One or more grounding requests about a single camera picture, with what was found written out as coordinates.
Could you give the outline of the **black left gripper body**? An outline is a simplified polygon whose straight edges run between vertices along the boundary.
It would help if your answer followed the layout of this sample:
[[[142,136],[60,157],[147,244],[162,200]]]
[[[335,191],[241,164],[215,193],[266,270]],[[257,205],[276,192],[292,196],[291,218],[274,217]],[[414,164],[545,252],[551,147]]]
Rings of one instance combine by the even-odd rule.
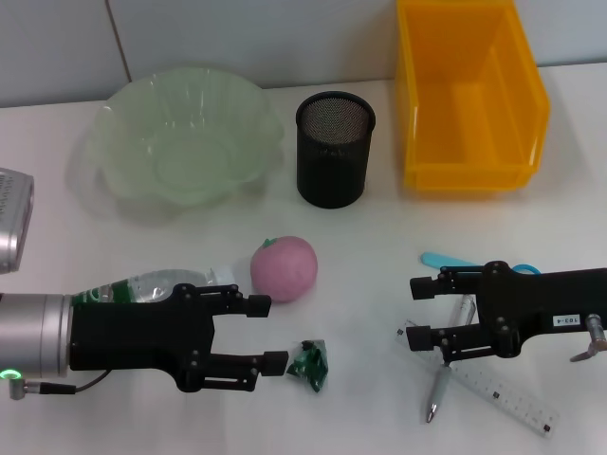
[[[206,389],[216,295],[180,284],[156,302],[79,303],[73,307],[73,371],[159,370],[183,392]]]

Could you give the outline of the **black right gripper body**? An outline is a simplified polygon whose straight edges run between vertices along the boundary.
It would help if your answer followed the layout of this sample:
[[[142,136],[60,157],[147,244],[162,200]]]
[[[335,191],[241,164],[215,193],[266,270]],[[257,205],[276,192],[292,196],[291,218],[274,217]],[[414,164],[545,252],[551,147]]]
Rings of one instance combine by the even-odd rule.
[[[504,262],[483,267],[476,302],[494,354],[512,358],[532,337],[606,325],[604,268],[522,274]]]

